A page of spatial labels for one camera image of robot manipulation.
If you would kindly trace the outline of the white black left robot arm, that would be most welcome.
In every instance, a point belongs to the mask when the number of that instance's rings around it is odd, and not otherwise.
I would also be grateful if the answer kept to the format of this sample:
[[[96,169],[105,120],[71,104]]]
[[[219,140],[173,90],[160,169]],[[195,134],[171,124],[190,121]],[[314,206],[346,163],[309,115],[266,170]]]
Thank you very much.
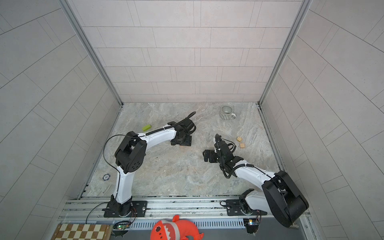
[[[195,112],[189,114],[180,122],[169,122],[164,127],[148,133],[137,134],[133,131],[124,135],[115,152],[116,167],[119,175],[117,186],[111,195],[111,200],[107,203],[104,217],[126,217],[134,213],[132,203],[132,187],[135,172],[142,166],[146,156],[146,150],[165,141],[170,141],[172,146],[192,145],[192,134],[196,126],[190,118]]]

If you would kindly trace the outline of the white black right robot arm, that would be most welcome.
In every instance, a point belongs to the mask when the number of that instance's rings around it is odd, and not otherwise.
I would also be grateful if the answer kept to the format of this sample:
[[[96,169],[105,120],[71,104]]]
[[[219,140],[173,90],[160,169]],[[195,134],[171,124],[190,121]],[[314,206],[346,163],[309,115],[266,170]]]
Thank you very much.
[[[262,216],[271,214],[284,227],[289,228],[309,208],[309,203],[285,171],[278,173],[262,170],[245,159],[234,156],[236,146],[220,135],[214,138],[214,149],[205,150],[205,162],[218,163],[226,179],[231,177],[248,181],[257,188],[248,189],[238,200],[226,200],[224,207],[230,216]]]

